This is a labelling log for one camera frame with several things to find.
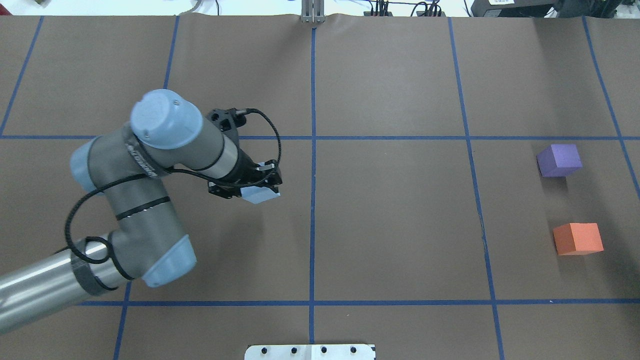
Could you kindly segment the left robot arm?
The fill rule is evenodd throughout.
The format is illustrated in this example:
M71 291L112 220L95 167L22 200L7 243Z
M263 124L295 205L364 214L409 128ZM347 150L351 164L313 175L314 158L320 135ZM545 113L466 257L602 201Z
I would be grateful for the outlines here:
M274 132L276 158L254 162L238 128L251 114ZM70 157L86 194L68 213L64 248L1 278L1 333L7 334L141 279L157 288L194 269L190 237L162 182L172 174L205 180L208 192L258 204L280 195L281 135L260 109L201 110L171 89L137 101L129 121Z

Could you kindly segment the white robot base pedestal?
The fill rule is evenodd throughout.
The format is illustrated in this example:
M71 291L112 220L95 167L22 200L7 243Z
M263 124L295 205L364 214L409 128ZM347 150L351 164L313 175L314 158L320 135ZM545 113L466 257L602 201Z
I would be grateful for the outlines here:
M373 344L271 344L252 345L245 360L376 360Z

